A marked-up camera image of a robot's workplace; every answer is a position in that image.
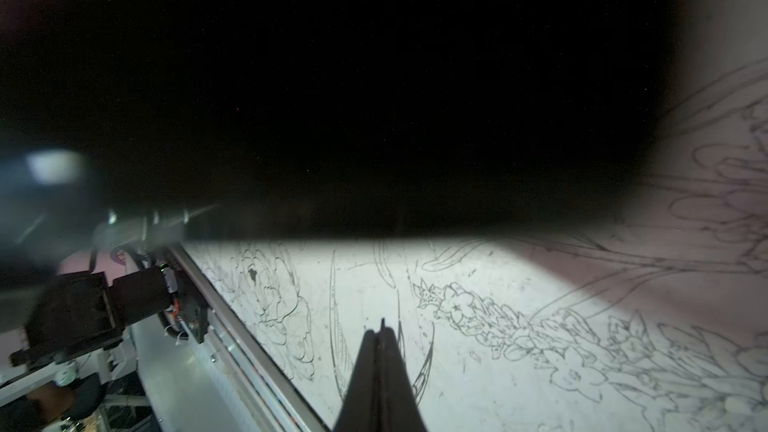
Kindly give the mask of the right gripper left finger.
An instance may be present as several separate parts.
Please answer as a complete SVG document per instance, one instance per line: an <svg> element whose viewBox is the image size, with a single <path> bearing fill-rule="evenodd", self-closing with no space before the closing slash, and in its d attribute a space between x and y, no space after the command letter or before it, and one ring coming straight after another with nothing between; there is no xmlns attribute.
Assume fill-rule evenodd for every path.
<svg viewBox="0 0 768 432"><path fill-rule="evenodd" d="M333 430L369 432L379 430L378 334L364 333L342 408Z"/></svg>

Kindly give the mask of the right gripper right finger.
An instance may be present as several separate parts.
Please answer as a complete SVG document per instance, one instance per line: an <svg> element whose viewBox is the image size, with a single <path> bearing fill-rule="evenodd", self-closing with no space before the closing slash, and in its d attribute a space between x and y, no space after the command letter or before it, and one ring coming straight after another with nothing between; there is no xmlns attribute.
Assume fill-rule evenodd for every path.
<svg viewBox="0 0 768 432"><path fill-rule="evenodd" d="M397 337L384 320L377 333L377 430L426 431Z"/></svg>

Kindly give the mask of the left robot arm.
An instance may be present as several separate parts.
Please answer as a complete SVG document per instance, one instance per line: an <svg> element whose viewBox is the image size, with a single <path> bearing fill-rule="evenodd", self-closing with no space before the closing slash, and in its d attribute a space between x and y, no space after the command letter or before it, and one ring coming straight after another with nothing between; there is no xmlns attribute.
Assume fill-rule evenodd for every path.
<svg viewBox="0 0 768 432"><path fill-rule="evenodd" d="M560 231L652 155L673 0L1 0L1 328L111 238Z"/></svg>

